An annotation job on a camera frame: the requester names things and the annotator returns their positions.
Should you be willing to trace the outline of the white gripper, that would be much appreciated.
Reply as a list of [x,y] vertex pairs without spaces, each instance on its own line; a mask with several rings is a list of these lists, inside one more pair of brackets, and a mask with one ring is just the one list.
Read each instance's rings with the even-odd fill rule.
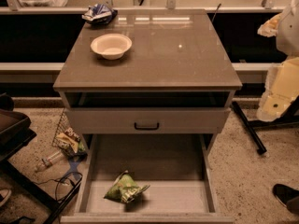
[[296,57],[269,68],[257,118],[265,122],[280,118],[298,96],[299,58]]

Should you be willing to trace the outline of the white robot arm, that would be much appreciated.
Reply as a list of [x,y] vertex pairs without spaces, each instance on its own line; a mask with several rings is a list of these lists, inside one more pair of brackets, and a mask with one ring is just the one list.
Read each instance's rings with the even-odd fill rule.
[[281,13],[260,26],[258,34],[274,36],[278,51],[287,55],[282,64],[269,68],[257,111],[259,120],[271,122],[299,96],[299,0],[291,0]]

